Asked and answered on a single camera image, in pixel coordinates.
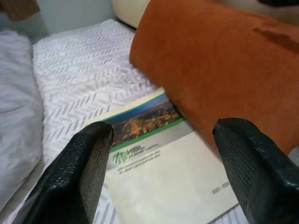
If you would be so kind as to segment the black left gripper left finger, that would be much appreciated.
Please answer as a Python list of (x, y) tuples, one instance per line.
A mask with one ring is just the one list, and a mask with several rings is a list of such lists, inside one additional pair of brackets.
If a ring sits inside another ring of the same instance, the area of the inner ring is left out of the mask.
[(113, 128), (94, 122), (76, 133), (46, 168), (15, 224), (91, 224), (105, 178)]

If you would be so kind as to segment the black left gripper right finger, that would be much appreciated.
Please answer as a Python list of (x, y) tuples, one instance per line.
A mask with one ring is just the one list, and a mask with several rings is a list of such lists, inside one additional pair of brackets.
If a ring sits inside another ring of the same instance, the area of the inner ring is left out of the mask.
[(248, 223), (297, 224), (298, 166), (249, 120), (220, 119), (213, 136)]

